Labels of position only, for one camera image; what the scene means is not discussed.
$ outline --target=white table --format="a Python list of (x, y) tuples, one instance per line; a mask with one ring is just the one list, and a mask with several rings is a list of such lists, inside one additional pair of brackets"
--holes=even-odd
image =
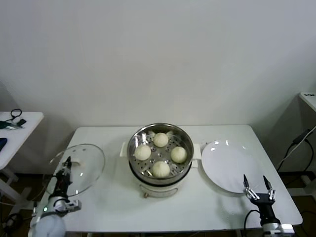
[[(297, 225), (302, 216), (250, 126), (182, 126), (194, 143), (238, 140), (256, 150), (264, 174), (276, 189), (275, 214), (282, 223)], [(246, 213), (256, 209), (244, 195), (228, 193), (210, 181), (201, 168), (192, 168), (179, 191), (168, 198), (143, 198), (128, 161), (120, 158), (122, 143), (137, 127), (81, 127), (69, 146), (91, 143), (106, 156), (100, 179), (72, 199), (82, 202), (80, 211), (63, 217), (69, 232), (178, 232), (242, 229)], [(47, 203), (45, 193), (41, 208)], [(258, 214), (248, 219), (259, 228)]]
[[(316, 93), (301, 92), (301, 99), (316, 112)], [(316, 179), (311, 181), (307, 175), (302, 175), (301, 179), (306, 184), (304, 188), (288, 189), (291, 196), (312, 196), (316, 201)]]
[[(7, 182), (4, 182), (0, 179), (0, 190), (2, 190), (4, 194), (11, 200), (15, 201), (15, 203), (25, 203), (26, 197), (30, 193), (31, 189), (25, 188), (21, 195), (12, 189), (10, 187), (10, 183), (12, 181), (17, 181), (18, 177), (9, 168), (6, 168), (6, 166), (26, 141), (26, 139), (35, 130), (43, 117), (43, 113), (40, 112), (23, 112), (20, 117), (26, 120), (26, 123), (23, 125), (23, 129), (0, 129), (0, 137), (5, 137), (8, 139), (7, 144), (0, 151), (0, 170), (9, 178)], [(5, 121), (10, 118), (10, 112), (0, 112), (1, 121)], [(20, 209), (20, 206), (14, 207), (11, 212), (17, 212), (18, 209)]]

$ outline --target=metal rim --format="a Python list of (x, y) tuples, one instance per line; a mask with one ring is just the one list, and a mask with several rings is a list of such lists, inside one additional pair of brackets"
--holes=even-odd
[[(137, 169), (139, 169), (139, 167), (137, 167), (137, 164), (139, 166), (141, 166), (143, 161), (138, 161), (138, 160), (135, 159), (133, 154), (131, 154), (132, 151), (130, 150), (130, 147), (132, 147), (133, 144), (135, 143), (135, 141), (134, 141), (135, 137), (140, 136), (140, 134), (143, 131), (146, 130), (148, 132), (148, 130), (150, 131), (151, 128), (153, 128), (153, 130), (154, 130), (154, 127), (159, 127), (159, 126), (165, 127), (166, 130), (168, 130), (168, 127), (169, 127), (170, 131), (176, 131), (177, 133), (180, 134), (180, 137), (184, 136), (185, 141), (183, 141), (183, 139), (182, 140), (179, 139), (178, 143), (177, 143), (178, 145), (177, 144), (173, 144), (173, 145), (174, 146), (182, 146), (183, 147), (183, 144), (184, 144), (184, 146), (186, 147), (187, 152), (189, 152), (189, 157), (185, 161), (185, 164), (183, 164), (183, 163), (182, 164), (178, 164), (178, 163), (173, 162), (170, 157), (167, 158), (168, 162), (171, 163), (169, 166), (170, 166), (170, 169), (172, 170), (172, 172), (170, 172), (170, 175), (168, 177), (157, 178), (157, 177), (155, 177), (153, 175), (149, 176), (148, 174), (145, 175), (144, 173), (141, 173), (141, 172), (138, 174), (137, 173)], [(182, 176), (185, 176), (186, 173), (188, 172), (188, 170), (190, 169), (191, 162), (192, 162), (192, 159), (193, 159), (193, 152), (194, 152), (194, 147), (193, 147), (193, 143), (192, 143), (191, 138), (189, 137), (189, 135), (183, 129), (179, 128), (178, 126), (175, 126), (175, 125), (172, 125), (172, 124), (168, 124), (168, 123), (153, 123), (153, 124), (149, 124), (149, 125), (146, 125), (146, 126), (140, 128), (140, 129), (138, 129), (133, 134), (133, 136), (130, 138), (130, 140), (128, 142), (128, 146), (127, 146), (127, 156), (128, 156), (128, 159), (129, 159), (129, 163), (131, 165), (131, 169), (134, 171), (133, 172), (134, 175), (138, 176), (137, 178), (139, 178), (141, 180), (143, 180), (143, 178), (146, 179), (148, 182), (150, 182), (150, 185), (154, 185), (152, 183), (154, 181), (164, 182), (164, 184), (162, 186), (167, 186), (167, 185), (170, 184), (170, 182), (172, 182), (172, 183), (178, 182), (182, 178)]]

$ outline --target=electrical cord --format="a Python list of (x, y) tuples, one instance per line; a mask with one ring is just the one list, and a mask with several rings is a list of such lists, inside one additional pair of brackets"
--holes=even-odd
[(243, 223), (243, 236), (244, 236), (244, 237), (247, 237), (246, 223), (247, 223), (248, 216), (249, 216), (252, 212), (258, 212), (258, 213), (260, 214), (260, 211), (255, 210), (255, 209), (250, 210), (250, 211), (247, 213), (247, 215), (246, 215), (246, 217), (245, 217), (245, 221), (244, 221), (244, 223)]
[(288, 147), (288, 149), (287, 149), (287, 151), (286, 151), (286, 153), (285, 153), (285, 156), (284, 156), (283, 160), (281, 161), (280, 165), (279, 165), (278, 168), (277, 168), (277, 172), (279, 172), (279, 170), (281, 169), (281, 167), (282, 167), (282, 165), (283, 165), (283, 163), (284, 163), (284, 161), (285, 161), (285, 158), (287, 157), (288, 152), (290, 151), (290, 149), (291, 149), (293, 146), (295, 146), (294, 143), (292, 143), (292, 144)]
[[(313, 161), (313, 159), (314, 159), (314, 149), (313, 149), (313, 146), (311, 145), (311, 143), (310, 143), (307, 139), (305, 139), (305, 142), (310, 146), (311, 151), (312, 151), (312, 156), (311, 156), (311, 158), (310, 158), (310, 161), (309, 161), (308, 165), (307, 165), (306, 168), (303, 170), (303, 172), (305, 172), (305, 171), (311, 166), (312, 161)], [(301, 178), (301, 176), (299, 175), (298, 177), (296, 177), (295, 179), (293, 179), (293, 180), (290, 181), (290, 182), (285, 183), (284, 185), (291, 184), (291, 183), (293, 183), (294, 181), (296, 181), (296, 180), (298, 180), (298, 179), (300, 179), (300, 178)]]
[(305, 141), (305, 139), (306, 139), (315, 129), (316, 129), (316, 125), (312, 128), (311, 131), (309, 131), (309, 132), (304, 136), (304, 138), (294, 147), (294, 149), (291, 150), (291, 152), (290, 152), (288, 155), (286, 155), (286, 156), (280, 161), (280, 163), (278, 164), (279, 167), (280, 167), (280, 165), (281, 165), (287, 158), (289, 158), (289, 156), (302, 144), (303, 141)]

